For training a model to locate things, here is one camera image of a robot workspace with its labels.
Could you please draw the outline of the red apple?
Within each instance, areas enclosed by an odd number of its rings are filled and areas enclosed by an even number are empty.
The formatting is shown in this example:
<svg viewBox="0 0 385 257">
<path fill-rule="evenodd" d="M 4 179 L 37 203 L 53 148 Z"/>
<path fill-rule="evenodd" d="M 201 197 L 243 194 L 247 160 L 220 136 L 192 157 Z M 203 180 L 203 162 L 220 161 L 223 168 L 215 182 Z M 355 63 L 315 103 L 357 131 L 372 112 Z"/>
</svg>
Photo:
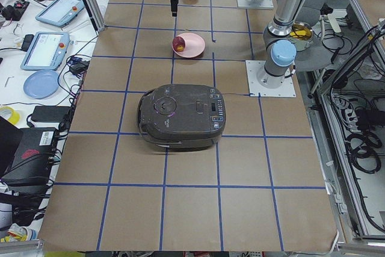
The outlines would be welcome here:
<svg viewBox="0 0 385 257">
<path fill-rule="evenodd" d="M 172 40 L 172 48 L 174 51 L 182 52 L 182 51 L 184 51 L 185 47 L 186 47 L 186 43 L 185 43 L 185 40 L 183 39 L 183 37 L 176 36 Z"/>
</svg>

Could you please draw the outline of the pink plate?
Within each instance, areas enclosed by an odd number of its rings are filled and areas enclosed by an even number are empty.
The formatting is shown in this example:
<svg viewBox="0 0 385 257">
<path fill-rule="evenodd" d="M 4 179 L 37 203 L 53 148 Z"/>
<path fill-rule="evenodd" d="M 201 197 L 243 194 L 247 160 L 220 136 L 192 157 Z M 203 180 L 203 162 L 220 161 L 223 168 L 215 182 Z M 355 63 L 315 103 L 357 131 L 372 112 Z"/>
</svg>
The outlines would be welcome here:
<svg viewBox="0 0 385 257">
<path fill-rule="evenodd" d="M 174 51 L 178 56 L 184 58 L 198 57 L 205 50 L 205 41 L 195 33 L 182 33 L 178 36 L 183 37 L 186 47 L 182 52 Z"/>
</svg>

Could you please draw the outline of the blue plate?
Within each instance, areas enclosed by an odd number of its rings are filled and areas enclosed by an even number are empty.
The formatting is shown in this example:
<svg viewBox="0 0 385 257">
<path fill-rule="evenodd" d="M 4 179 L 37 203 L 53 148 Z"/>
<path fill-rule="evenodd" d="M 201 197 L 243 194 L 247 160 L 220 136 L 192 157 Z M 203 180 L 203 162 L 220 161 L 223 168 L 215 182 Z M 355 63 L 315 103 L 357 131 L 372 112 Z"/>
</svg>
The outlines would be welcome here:
<svg viewBox="0 0 385 257">
<path fill-rule="evenodd" d="M 39 70 L 23 84 L 24 93 L 34 99 L 44 99 L 58 90 L 58 74 L 53 70 Z"/>
</svg>

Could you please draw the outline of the far teach pendant tablet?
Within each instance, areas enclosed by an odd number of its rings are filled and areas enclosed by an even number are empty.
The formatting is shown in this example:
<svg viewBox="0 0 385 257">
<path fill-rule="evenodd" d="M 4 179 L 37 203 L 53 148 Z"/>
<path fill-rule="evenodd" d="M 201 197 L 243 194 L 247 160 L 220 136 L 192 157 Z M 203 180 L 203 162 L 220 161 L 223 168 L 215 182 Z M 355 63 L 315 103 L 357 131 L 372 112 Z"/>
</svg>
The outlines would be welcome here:
<svg viewBox="0 0 385 257">
<path fill-rule="evenodd" d="M 84 8 L 82 0 L 55 0 L 36 15 L 35 19 L 41 23 L 62 28 L 68 25 Z"/>
</svg>

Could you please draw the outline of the teach pendant tablet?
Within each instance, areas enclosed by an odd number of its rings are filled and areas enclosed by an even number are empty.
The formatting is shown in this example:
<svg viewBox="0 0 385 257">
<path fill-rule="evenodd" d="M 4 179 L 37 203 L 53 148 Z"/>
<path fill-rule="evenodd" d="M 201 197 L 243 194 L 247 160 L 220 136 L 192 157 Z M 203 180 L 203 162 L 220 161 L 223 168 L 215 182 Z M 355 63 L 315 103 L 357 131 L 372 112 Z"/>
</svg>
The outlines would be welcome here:
<svg viewBox="0 0 385 257">
<path fill-rule="evenodd" d="M 36 15 L 35 19 L 41 23 L 62 28 L 68 25 L 84 8 L 82 0 L 55 0 Z"/>
<path fill-rule="evenodd" d="M 38 32 L 20 65 L 22 70 L 57 70 L 64 60 L 70 43 L 67 32 Z"/>
</svg>

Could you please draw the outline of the dark grey rice cooker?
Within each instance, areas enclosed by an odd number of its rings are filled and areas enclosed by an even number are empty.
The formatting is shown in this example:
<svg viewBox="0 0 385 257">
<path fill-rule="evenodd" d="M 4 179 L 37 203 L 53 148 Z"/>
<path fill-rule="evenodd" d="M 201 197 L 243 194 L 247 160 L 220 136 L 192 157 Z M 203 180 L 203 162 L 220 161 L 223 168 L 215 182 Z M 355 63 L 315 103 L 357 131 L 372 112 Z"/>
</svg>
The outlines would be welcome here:
<svg viewBox="0 0 385 257">
<path fill-rule="evenodd" d="M 218 143 L 225 125 L 223 95 L 207 85 L 162 85 L 146 92 L 138 103 L 138 130 L 146 141 L 160 147 L 211 147 Z"/>
</svg>

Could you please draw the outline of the steel pot with yellow contents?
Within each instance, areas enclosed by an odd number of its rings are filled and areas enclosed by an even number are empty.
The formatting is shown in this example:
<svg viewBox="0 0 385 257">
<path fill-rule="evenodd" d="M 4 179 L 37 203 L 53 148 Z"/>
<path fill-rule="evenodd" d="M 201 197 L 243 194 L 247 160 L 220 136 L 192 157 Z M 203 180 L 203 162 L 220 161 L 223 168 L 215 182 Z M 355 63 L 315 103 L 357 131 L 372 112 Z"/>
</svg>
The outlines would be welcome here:
<svg viewBox="0 0 385 257">
<path fill-rule="evenodd" d="M 294 22 L 288 40 L 295 46 L 297 52 L 305 51 L 313 44 L 313 30 L 304 22 Z"/>
</svg>

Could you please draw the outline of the near teach pendant tablet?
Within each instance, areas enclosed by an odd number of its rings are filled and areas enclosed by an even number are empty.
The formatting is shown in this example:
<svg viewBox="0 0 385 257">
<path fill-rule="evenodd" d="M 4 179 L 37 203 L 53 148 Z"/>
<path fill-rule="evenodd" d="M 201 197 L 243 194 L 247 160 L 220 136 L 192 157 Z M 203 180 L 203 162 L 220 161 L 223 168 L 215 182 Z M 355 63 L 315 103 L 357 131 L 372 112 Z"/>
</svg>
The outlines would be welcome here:
<svg viewBox="0 0 385 257">
<path fill-rule="evenodd" d="M 57 70 L 64 60 L 70 43 L 67 32 L 38 32 L 20 65 L 22 70 Z"/>
</svg>

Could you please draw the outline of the grey office chair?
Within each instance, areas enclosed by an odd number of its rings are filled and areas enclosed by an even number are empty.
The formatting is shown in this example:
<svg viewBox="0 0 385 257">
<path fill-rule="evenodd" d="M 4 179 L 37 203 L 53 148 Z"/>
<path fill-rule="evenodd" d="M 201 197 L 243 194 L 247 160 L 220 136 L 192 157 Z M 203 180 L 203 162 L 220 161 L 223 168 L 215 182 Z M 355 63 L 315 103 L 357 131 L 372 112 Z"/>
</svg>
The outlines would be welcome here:
<svg viewBox="0 0 385 257">
<path fill-rule="evenodd" d="M 330 53 L 323 47 L 316 36 L 315 26 L 319 24 L 321 8 L 326 0 L 305 0 L 296 16 L 295 24 L 305 24 L 312 29 L 311 40 L 300 41 L 295 46 L 300 46 L 294 64 L 296 72 L 310 72 L 322 69 L 330 63 Z"/>
</svg>

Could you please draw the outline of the black power adapter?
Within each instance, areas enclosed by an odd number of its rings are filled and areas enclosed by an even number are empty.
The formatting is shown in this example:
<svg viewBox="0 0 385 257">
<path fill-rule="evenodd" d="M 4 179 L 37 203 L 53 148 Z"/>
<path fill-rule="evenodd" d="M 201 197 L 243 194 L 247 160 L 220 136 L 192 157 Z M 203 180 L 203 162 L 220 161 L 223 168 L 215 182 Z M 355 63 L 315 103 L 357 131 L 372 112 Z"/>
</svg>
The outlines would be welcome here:
<svg viewBox="0 0 385 257">
<path fill-rule="evenodd" d="M 31 114 L 34 123 L 60 123 L 69 113 L 68 106 L 36 106 Z"/>
</svg>

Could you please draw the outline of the yellow tape roll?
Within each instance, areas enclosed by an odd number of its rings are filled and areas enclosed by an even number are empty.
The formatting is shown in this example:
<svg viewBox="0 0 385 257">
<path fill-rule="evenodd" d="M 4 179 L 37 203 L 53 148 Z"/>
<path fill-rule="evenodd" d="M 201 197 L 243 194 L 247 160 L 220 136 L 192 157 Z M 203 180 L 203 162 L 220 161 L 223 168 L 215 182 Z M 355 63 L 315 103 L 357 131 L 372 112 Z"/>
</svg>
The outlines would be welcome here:
<svg viewBox="0 0 385 257">
<path fill-rule="evenodd" d="M 3 106 L 0 108 L 0 116 L 10 122 L 12 125 L 19 123 L 20 114 L 12 107 Z"/>
</svg>

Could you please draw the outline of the black laptop with red logo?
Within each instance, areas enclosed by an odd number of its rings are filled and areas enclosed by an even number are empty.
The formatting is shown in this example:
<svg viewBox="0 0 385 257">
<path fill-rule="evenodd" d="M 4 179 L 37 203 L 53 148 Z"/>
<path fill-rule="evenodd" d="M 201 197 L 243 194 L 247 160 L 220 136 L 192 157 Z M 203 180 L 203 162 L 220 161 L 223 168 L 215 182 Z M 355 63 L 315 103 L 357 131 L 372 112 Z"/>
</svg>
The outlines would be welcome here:
<svg viewBox="0 0 385 257">
<path fill-rule="evenodd" d="M 17 128 L 1 118 L 1 182 L 8 186 L 48 183 L 58 143 L 55 128 Z"/>
</svg>

